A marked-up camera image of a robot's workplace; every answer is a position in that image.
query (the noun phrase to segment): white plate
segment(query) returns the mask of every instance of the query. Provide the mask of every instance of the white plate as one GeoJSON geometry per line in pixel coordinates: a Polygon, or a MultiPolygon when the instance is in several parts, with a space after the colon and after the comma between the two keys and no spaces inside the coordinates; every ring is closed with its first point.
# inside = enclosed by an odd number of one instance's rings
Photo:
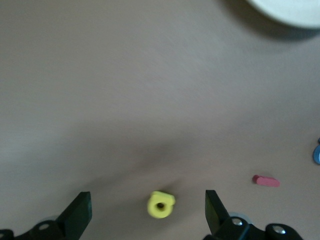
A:
{"type": "Polygon", "coordinates": [[[292,26],[320,28],[320,0],[247,0],[270,18],[292,26]]]}

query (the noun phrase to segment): screw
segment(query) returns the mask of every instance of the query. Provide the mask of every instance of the screw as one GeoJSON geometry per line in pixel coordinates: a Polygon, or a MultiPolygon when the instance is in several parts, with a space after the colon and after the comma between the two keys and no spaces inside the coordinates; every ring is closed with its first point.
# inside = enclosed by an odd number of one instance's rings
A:
{"type": "Polygon", "coordinates": [[[239,218],[232,218],[232,222],[234,225],[241,226],[242,221],[239,218]]]}
{"type": "Polygon", "coordinates": [[[272,228],[278,234],[285,234],[286,233],[286,230],[284,230],[284,228],[281,226],[273,226],[272,228]]]}
{"type": "Polygon", "coordinates": [[[45,224],[42,224],[40,227],[39,227],[39,230],[42,231],[42,230],[45,230],[49,227],[49,224],[45,223],[45,224]]]}

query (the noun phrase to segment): yellow block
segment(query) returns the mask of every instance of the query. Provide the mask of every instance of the yellow block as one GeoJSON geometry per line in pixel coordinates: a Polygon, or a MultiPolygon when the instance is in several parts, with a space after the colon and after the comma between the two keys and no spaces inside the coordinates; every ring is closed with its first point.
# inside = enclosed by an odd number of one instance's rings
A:
{"type": "Polygon", "coordinates": [[[154,191],[147,204],[148,213],[156,219],[166,218],[172,213],[175,203],[176,199],[173,195],[154,191]]]}

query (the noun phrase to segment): beige table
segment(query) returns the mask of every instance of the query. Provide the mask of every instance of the beige table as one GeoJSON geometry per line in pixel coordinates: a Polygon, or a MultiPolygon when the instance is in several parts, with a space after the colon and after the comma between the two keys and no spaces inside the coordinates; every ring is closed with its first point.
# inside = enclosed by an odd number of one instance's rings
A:
{"type": "Polygon", "coordinates": [[[214,189],[319,240],[317,31],[244,1],[3,0],[0,53],[1,228],[91,191],[82,240],[201,240],[214,189]],[[155,190],[176,196],[168,218],[147,213],[155,190]]]}

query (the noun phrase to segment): red eraser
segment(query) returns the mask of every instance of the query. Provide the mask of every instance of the red eraser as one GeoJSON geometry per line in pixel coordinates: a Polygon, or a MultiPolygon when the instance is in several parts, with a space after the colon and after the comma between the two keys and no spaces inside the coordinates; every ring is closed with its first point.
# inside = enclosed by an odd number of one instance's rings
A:
{"type": "Polygon", "coordinates": [[[277,179],[269,176],[254,175],[252,180],[256,184],[262,185],[262,186],[275,187],[275,188],[280,186],[280,182],[277,179]]]}

